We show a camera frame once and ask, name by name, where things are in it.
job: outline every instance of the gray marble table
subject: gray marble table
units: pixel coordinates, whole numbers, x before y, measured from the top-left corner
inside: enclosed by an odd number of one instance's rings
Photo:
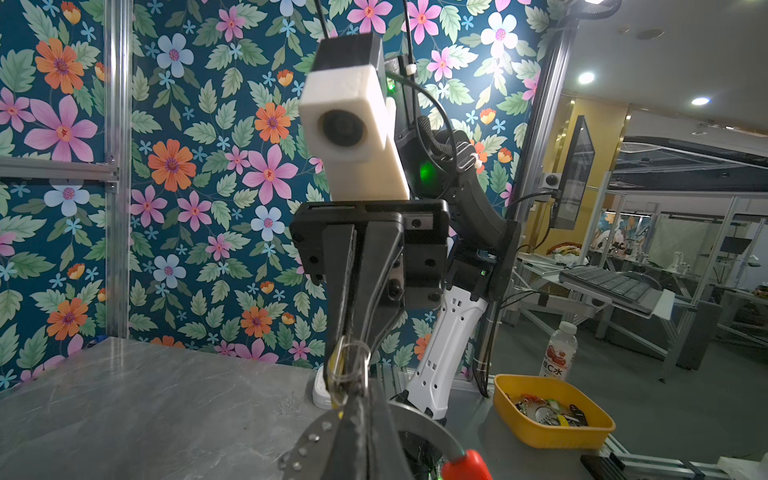
[[[322,411],[314,371],[107,339],[0,395],[0,478],[278,479]],[[494,478],[588,480],[581,451],[519,442],[492,402],[454,389],[448,428]]]

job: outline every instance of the floral wallpaper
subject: floral wallpaper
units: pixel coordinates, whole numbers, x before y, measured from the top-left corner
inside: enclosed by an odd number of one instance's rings
[[[0,392],[106,333],[104,185],[0,178]]]
[[[558,0],[323,0],[331,35],[375,31],[387,57],[411,25],[417,80],[472,139],[505,209]],[[290,221],[329,200],[299,98],[322,36],[306,0],[134,4],[131,337],[317,368],[325,288],[304,275]],[[434,128],[436,109],[420,98]],[[375,361],[414,366],[435,322],[410,312]],[[462,369],[472,359],[470,344]]]
[[[103,162],[103,1],[11,0],[0,18],[0,156]]]

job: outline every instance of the yellow wall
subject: yellow wall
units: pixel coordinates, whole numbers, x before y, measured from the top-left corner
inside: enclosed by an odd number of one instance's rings
[[[558,143],[558,134],[563,130],[564,120],[568,109],[572,108],[568,119],[567,134]],[[549,145],[544,159],[544,171],[562,172],[565,158],[568,155],[568,147],[571,144],[574,124],[579,115],[584,115],[589,128],[589,134],[594,145],[594,163],[589,173],[588,185],[600,187],[603,175],[611,169],[611,164],[616,154],[624,122],[627,121],[629,105],[612,104],[603,101],[588,100],[585,98],[572,98],[564,96],[558,105],[558,114],[549,139]],[[587,231],[590,216],[594,209],[594,203],[598,192],[586,190],[581,200],[581,208],[576,218],[576,227],[573,230],[552,229],[547,240],[536,250],[536,253],[545,254],[553,245],[563,242],[581,243]],[[542,203],[536,203],[536,212],[528,217],[525,228],[526,243],[539,243],[547,229],[551,201],[545,208]]]

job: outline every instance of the yellow plastic tray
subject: yellow plastic tray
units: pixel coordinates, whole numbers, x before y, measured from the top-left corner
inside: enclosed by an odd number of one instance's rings
[[[526,445],[536,449],[599,449],[616,429],[614,420],[581,390],[561,380],[526,375],[497,375],[493,405],[509,428]],[[575,404],[587,416],[588,427],[542,425],[523,415],[509,399],[522,394]]]

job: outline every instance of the keyboard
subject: keyboard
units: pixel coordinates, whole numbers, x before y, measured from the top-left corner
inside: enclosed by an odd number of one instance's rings
[[[614,303],[645,314],[654,311],[661,291],[629,276],[597,266],[577,266],[560,272],[560,281],[586,286],[608,296]]]

